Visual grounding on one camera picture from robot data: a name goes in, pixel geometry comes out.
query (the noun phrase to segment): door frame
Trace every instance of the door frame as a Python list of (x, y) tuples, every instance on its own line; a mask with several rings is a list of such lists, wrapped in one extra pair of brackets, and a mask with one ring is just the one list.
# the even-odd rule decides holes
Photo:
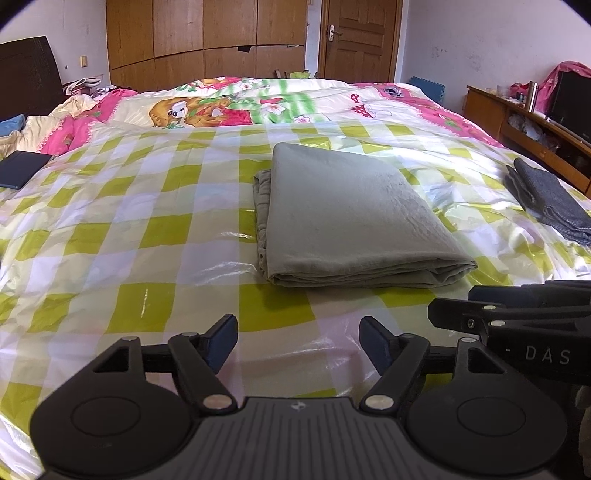
[[(408, 0), (397, 0), (396, 4), (396, 25), (394, 26), (394, 42), (392, 44), (392, 58), (390, 58), (390, 70), (388, 72), (389, 81), (394, 81), (396, 72), (396, 63), (398, 60), (398, 48), (400, 46), (400, 31), (402, 29), (402, 4)], [(318, 46), (318, 77), (324, 78), (326, 74), (326, 49), (328, 48), (328, 30), (329, 30), (329, 7), (330, 0), (322, 0), (322, 10), (320, 12), (320, 42)]]

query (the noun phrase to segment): clothing pile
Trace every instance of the clothing pile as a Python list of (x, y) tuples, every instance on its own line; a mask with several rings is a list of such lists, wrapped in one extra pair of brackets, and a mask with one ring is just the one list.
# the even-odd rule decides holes
[(505, 187), (523, 209), (539, 222), (554, 227), (567, 240), (591, 245), (591, 217), (549, 171), (516, 158)]
[(254, 197), (259, 267), (275, 284), (430, 288), (476, 268), (387, 158), (279, 143)]

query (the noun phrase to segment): television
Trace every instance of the television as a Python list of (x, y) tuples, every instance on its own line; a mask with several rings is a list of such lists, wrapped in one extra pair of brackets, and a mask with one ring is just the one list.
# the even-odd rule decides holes
[(591, 142), (591, 78), (560, 72), (548, 116)]

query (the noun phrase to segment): cartoon bear print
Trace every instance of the cartoon bear print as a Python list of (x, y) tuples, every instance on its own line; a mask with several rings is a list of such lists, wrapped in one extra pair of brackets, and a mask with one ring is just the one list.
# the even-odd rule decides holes
[(150, 110), (150, 118), (155, 127), (166, 128), (173, 122), (183, 121), (194, 127), (216, 127), (229, 118), (226, 109), (228, 98), (220, 98), (202, 104), (202, 98), (170, 98), (161, 100)]

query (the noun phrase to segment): wardrobe door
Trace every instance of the wardrobe door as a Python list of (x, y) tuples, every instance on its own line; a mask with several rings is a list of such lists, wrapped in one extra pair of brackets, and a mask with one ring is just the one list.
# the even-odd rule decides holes
[(154, 0), (154, 55), (203, 48), (203, 0)]
[(203, 0), (203, 48), (256, 44), (256, 0)]
[(256, 48), (256, 77), (275, 78), (275, 70), (283, 72), (301, 72), (304, 70), (305, 47), (270, 45)]
[(234, 48), (205, 50), (205, 78), (254, 77), (256, 47), (249, 52)]
[(258, 0), (256, 43), (306, 44), (307, 0)]
[(177, 53), (154, 62), (158, 90), (170, 90), (204, 77), (203, 50)]
[(125, 67), (111, 70), (111, 83), (128, 87), (136, 92), (156, 92), (154, 59), (141, 61)]
[(154, 58), (152, 0), (107, 0), (106, 10), (109, 66)]

